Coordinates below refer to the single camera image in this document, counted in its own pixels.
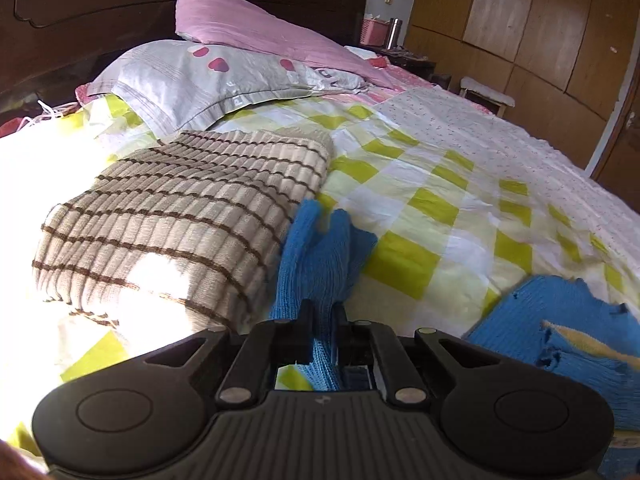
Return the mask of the blue striped knit sweater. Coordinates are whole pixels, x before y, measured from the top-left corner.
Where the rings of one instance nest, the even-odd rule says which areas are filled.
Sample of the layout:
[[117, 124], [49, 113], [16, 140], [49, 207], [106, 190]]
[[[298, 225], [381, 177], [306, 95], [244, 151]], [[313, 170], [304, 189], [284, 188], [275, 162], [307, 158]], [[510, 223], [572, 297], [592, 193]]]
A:
[[639, 324], [579, 280], [529, 278], [456, 338], [434, 328], [398, 338], [428, 399], [387, 404], [346, 391], [336, 366], [332, 307], [343, 303], [376, 245], [347, 212], [305, 200], [283, 249], [273, 318], [314, 305], [305, 373], [316, 391], [269, 393], [299, 457], [345, 479], [625, 479], [639, 471]]

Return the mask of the green checked bed sheet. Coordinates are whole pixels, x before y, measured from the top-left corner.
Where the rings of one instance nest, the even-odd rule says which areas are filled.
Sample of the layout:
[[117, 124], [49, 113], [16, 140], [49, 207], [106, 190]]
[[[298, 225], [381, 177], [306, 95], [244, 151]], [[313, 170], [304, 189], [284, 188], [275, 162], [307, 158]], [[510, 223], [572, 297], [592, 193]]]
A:
[[378, 244], [350, 294], [350, 313], [410, 333], [460, 335], [524, 278], [579, 278], [593, 296], [639, 307], [639, 233], [574, 221], [521, 180], [459, 150], [420, 141], [377, 110], [339, 96], [238, 110], [206, 130], [158, 138], [117, 96], [25, 120], [1, 142], [1, 437], [35, 452], [30, 419], [52, 389], [198, 332], [182, 314], [100, 324], [44, 299], [32, 268], [41, 227], [115, 162], [185, 131], [316, 128], [334, 154], [315, 200], [341, 209]]

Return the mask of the beige brown checked knit garment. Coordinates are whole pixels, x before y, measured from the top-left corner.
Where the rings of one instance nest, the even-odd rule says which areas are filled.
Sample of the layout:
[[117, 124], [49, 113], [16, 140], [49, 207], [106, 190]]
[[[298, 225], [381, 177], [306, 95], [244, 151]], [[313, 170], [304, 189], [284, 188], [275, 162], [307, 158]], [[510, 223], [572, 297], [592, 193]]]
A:
[[316, 128], [185, 131], [136, 151], [43, 221], [38, 292], [100, 324], [182, 314], [194, 330], [240, 330], [333, 154]]

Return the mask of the white floral quilt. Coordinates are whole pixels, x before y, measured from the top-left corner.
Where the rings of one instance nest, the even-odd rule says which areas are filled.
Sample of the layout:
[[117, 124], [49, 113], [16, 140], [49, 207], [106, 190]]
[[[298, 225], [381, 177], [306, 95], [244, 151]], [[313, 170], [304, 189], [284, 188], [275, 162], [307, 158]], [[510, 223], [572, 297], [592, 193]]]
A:
[[637, 235], [639, 215], [563, 153], [525, 129], [438, 87], [411, 87], [375, 109], [420, 141], [459, 150], [498, 177], [521, 180], [568, 218]]

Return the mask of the pink patterned blanket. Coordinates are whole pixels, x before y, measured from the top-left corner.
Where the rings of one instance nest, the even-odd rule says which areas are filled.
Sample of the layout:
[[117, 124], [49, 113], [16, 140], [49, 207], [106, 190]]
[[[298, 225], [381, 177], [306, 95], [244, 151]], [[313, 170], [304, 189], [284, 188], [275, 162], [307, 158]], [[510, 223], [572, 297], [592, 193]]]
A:
[[338, 102], [370, 107], [388, 117], [411, 113], [418, 117], [446, 116], [446, 122], [453, 122], [455, 117], [463, 115], [483, 118], [495, 116], [486, 108], [393, 65], [386, 56], [372, 48], [347, 47], [347, 50], [371, 67], [378, 76], [385, 76], [392, 86], [383, 88], [371, 84], [367, 91], [356, 96], [339, 96], [336, 98]]

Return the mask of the small stool with cushion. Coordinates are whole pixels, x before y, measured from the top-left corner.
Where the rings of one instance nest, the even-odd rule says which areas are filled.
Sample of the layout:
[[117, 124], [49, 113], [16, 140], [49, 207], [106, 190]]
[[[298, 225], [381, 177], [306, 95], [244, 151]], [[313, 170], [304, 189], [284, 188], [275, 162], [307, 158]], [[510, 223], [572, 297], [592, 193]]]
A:
[[488, 112], [500, 118], [503, 118], [508, 108], [515, 107], [513, 98], [486, 86], [486, 84], [481, 84], [469, 76], [461, 79], [459, 96], [486, 108]]

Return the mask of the dark nightstand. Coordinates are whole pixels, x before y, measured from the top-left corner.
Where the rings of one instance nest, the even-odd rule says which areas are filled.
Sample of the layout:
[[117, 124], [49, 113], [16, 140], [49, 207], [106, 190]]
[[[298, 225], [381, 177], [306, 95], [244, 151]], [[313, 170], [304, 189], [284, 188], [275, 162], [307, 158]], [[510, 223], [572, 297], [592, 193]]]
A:
[[436, 63], [431, 61], [427, 56], [414, 54], [401, 47], [380, 49], [378, 53], [386, 56], [393, 65], [403, 68], [406, 72], [426, 80], [431, 84], [436, 84], [436, 86], [444, 90], [449, 89], [451, 76], [436, 73]]

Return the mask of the grey heart-print pillow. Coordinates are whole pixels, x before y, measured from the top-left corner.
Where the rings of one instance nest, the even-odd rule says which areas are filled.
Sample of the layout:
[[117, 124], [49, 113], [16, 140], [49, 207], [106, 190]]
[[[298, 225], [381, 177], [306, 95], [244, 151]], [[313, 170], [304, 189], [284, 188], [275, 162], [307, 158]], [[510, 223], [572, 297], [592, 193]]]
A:
[[367, 81], [344, 70], [216, 44], [157, 40], [116, 58], [88, 84], [87, 94], [114, 94], [154, 136], [169, 138], [206, 130], [247, 106], [366, 89]]

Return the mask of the pink storage box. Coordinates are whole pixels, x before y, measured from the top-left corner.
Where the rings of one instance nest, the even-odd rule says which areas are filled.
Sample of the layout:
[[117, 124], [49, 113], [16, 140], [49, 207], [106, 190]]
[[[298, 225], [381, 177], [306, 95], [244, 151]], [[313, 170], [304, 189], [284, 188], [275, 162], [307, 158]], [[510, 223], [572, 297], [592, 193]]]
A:
[[389, 30], [389, 21], [379, 18], [364, 18], [360, 32], [360, 44], [369, 47], [382, 47]]

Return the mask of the brown wooden door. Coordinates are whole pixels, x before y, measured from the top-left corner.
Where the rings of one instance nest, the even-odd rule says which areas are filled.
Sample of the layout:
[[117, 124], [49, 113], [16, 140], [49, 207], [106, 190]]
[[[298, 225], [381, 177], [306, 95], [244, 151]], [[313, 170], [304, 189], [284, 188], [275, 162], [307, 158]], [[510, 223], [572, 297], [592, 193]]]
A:
[[597, 182], [639, 211], [639, 64], [636, 64], [622, 116], [616, 122], [613, 139], [608, 142], [603, 160], [597, 166]]

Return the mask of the steel thermos bottle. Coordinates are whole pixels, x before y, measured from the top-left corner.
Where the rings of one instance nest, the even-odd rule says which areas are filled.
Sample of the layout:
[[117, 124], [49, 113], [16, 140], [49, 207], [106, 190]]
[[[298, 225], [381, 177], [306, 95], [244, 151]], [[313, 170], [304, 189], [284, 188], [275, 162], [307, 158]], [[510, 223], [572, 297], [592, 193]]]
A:
[[397, 48], [401, 27], [402, 27], [402, 21], [400, 18], [391, 18], [388, 21], [388, 31], [387, 31], [386, 41], [385, 41], [386, 50], [393, 50]]

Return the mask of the wooden wardrobe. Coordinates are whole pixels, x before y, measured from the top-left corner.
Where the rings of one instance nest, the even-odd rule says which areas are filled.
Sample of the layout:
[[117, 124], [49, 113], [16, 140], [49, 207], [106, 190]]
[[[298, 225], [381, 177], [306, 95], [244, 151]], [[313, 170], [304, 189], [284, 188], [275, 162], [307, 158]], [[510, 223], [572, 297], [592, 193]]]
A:
[[414, 0], [407, 47], [458, 92], [514, 99], [509, 122], [586, 168], [631, 59], [639, 0]]

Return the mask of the pink pillow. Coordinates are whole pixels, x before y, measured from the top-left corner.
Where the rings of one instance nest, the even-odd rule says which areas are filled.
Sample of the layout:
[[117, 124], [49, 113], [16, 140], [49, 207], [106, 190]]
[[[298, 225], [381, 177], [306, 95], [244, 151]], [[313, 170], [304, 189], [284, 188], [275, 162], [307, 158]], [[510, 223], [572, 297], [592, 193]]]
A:
[[394, 86], [384, 70], [335, 41], [276, 18], [246, 0], [177, 0], [176, 34], [200, 44], [222, 44], [280, 55], [312, 68], [344, 70], [378, 87]]

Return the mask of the dark wooden headboard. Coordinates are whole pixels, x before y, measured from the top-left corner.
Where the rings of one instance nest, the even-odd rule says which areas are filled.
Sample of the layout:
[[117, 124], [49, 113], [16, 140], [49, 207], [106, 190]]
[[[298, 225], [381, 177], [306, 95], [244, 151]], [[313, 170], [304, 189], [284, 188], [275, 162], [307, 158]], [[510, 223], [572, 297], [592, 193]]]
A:
[[[357, 39], [367, 0], [246, 0], [339, 44]], [[1, 119], [70, 102], [125, 50], [175, 35], [176, 0], [1, 0]]]

